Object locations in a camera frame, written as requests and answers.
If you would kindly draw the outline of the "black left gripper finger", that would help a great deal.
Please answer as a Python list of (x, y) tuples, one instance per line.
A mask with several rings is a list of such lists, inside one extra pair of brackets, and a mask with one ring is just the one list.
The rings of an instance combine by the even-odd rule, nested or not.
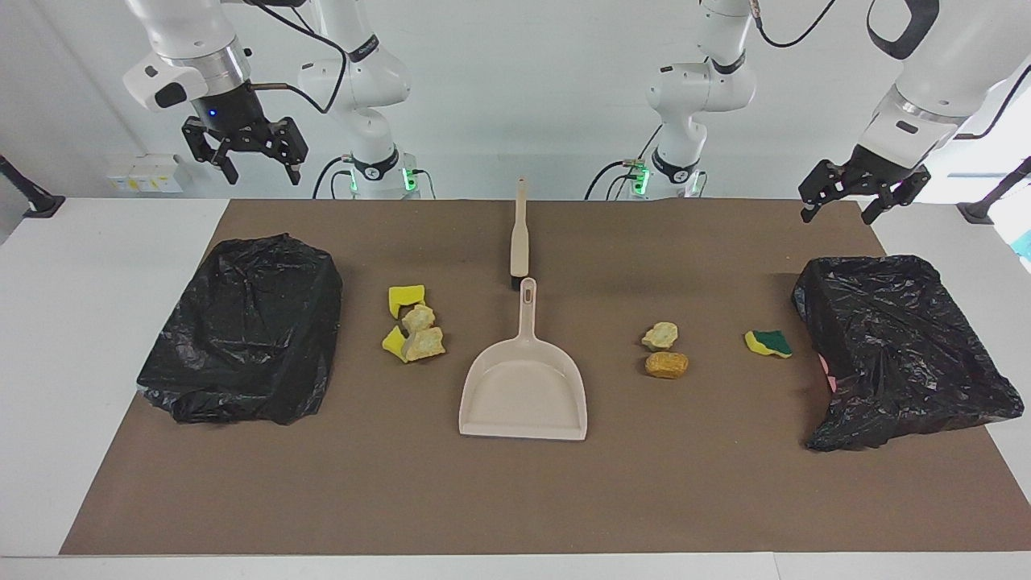
[(798, 186), (802, 202), (800, 217), (803, 223), (813, 221), (824, 205), (846, 197), (847, 191), (841, 177), (843, 170), (829, 160), (822, 160), (814, 165)]
[(910, 205), (930, 179), (931, 173), (925, 166), (917, 166), (912, 175), (898, 181), (894, 186), (886, 180), (876, 179), (874, 176), (865, 177), (864, 184), (872, 191), (874, 201), (862, 210), (863, 223), (871, 225), (891, 208)]

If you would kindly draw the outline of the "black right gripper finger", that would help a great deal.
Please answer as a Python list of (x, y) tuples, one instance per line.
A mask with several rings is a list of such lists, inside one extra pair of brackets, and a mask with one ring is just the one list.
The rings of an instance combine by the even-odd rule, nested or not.
[(301, 180), (301, 165), (308, 153), (307, 143), (294, 118), (281, 118), (269, 124), (272, 158), (279, 161), (293, 186)]
[(196, 161), (210, 164), (220, 170), (222, 176), (231, 186), (237, 184), (239, 175), (229, 157), (230, 151), (232, 151), (232, 140), (229, 137), (221, 137), (213, 133), (217, 147), (211, 147), (207, 139), (209, 128), (203, 124), (201, 118), (186, 118), (181, 126), (181, 132), (185, 142)]

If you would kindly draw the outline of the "yellow green sponge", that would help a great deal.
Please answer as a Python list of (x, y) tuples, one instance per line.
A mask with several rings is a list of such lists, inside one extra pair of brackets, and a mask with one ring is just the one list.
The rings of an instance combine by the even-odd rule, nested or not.
[(794, 354), (788, 339), (780, 330), (749, 330), (743, 336), (744, 344), (752, 353), (777, 359), (791, 359)]

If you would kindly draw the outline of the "notched yellow sponge piece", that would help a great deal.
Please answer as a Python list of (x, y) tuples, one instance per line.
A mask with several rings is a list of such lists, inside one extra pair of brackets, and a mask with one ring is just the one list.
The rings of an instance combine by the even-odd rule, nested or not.
[(400, 318), (402, 308), (426, 305), (426, 287), (424, 285), (391, 286), (387, 289), (389, 311), (394, 319)]

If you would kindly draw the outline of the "large tan bread piece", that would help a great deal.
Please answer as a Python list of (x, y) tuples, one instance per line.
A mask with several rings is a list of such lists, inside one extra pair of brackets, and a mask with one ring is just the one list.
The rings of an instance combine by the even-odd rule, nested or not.
[(446, 352), (443, 346), (443, 331), (441, 327), (428, 327), (410, 333), (402, 345), (402, 356), (405, 361), (431, 359)]

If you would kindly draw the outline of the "brown bread roll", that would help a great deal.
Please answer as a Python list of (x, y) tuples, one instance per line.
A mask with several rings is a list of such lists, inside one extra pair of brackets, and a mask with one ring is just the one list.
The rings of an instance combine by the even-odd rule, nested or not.
[(685, 354), (670, 351), (657, 351), (648, 354), (644, 361), (644, 369), (648, 377), (657, 379), (678, 379), (689, 368), (689, 357)]

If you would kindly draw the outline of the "beige brush black bristles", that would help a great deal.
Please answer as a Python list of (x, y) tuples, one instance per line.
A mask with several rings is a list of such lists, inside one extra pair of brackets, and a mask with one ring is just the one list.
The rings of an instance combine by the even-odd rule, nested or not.
[(526, 177), (518, 179), (516, 187), (516, 216), (511, 231), (511, 257), (509, 275), (512, 289), (520, 289), (520, 283), (529, 276), (530, 247), (527, 223), (528, 183)]

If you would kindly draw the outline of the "beige plastic dustpan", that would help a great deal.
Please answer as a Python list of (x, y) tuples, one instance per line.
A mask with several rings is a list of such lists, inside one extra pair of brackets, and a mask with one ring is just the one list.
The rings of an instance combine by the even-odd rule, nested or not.
[(462, 436), (585, 441), (588, 404), (578, 365), (537, 337), (535, 279), (520, 281), (516, 337), (487, 346), (467, 371), (459, 404)]

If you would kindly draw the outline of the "black plastic trash bag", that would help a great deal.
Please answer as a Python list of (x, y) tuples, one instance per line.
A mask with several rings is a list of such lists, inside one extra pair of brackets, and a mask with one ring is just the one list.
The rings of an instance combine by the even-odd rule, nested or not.
[(813, 259), (792, 301), (837, 381), (810, 450), (877, 448), (1024, 414), (1020, 393), (923, 258)]
[(159, 331), (137, 389), (188, 425), (317, 414), (342, 293), (333, 257), (293, 236), (219, 242)]

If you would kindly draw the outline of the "brown table mat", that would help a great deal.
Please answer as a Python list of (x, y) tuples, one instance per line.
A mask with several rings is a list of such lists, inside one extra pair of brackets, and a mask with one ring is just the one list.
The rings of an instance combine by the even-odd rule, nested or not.
[[(879, 255), (853, 203), (528, 206), (537, 333), (583, 373), (588, 437), (461, 436), (470, 364), (518, 328), (509, 201), (231, 201), (213, 242), (290, 234), (345, 281), (320, 411), (178, 425), (136, 397), (63, 554), (1025, 551), (1031, 504), (984, 427), (820, 453), (830, 393), (789, 299), (807, 261)], [(383, 339), (424, 285), (444, 354)], [(641, 345), (677, 325), (681, 378)], [(752, 353), (780, 330), (791, 359)]]

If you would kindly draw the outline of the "white wall socket box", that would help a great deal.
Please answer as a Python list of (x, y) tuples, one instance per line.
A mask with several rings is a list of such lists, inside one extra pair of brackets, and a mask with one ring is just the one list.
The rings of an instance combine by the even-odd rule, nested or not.
[(106, 181), (121, 193), (162, 194), (184, 193), (192, 183), (173, 153), (117, 155), (108, 163)]

